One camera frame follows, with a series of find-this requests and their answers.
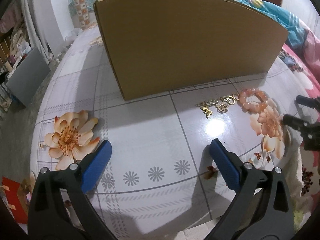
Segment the grey storage box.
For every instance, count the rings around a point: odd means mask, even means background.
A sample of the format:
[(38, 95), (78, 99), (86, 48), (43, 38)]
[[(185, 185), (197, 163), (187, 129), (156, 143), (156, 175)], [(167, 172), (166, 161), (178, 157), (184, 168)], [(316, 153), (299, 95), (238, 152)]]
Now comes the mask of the grey storage box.
[(6, 85), (11, 94), (27, 107), (49, 73), (50, 69), (42, 54), (38, 48), (33, 48), (7, 79)]

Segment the red paper bag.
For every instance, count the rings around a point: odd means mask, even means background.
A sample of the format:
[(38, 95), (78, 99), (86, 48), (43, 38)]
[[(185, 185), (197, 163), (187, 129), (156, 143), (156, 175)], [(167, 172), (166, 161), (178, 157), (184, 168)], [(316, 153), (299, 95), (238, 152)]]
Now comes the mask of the red paper bag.
[(9, 204), (14, 219), (17, 223), (28, 223), (28, 208), (26, 204), (26, 195), (21, 187), (21, 184), (2, 177), (2, 188)]

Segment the pink floral bed cover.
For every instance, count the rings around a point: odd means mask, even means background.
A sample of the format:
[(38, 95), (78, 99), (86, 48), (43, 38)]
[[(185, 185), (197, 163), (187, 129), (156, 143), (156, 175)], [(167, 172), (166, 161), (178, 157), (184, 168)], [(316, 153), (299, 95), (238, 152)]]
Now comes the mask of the pink floral bed cover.
[(308, 96), (319, 97), (319, 38), (308, 30), (301, 57), (287, 44), (283, 45), (278, 56), (300, 81)]

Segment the blue blanket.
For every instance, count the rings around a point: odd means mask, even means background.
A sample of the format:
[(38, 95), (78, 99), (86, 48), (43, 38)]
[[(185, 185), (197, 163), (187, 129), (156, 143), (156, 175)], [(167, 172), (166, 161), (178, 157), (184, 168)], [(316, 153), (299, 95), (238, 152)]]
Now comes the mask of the blue blanket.
[(288, 31), (286, 44), (298, 55), (302, 56), (304, 43), (308, 34), (308, 27), (295, 14), (262, 0), (238, 0), (242, 3), (278, 22)]

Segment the brown cardboard box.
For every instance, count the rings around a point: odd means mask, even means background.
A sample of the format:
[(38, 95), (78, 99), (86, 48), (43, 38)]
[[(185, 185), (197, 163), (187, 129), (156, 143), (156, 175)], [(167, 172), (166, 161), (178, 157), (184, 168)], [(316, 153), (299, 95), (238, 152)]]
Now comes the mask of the brown cardboard box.
[(97, 0), (93, 7), (125, 100), (268, 72), (288, 36), (234, 0)]

